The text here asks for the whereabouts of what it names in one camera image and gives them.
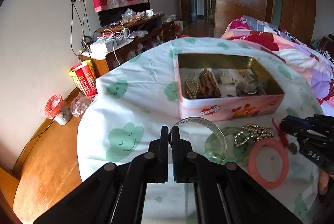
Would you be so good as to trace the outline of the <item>person's right hand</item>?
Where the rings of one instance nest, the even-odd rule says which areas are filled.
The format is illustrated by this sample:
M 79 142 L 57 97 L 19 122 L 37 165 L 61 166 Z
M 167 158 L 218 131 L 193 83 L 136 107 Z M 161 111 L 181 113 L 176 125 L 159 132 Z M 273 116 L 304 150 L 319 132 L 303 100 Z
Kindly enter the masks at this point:
M 318 191 L 320 195 L 325 195 L 328 191 L 330 179 L 333 179 L 333 174 L 328 174 L 324 170 L 319 170 Z

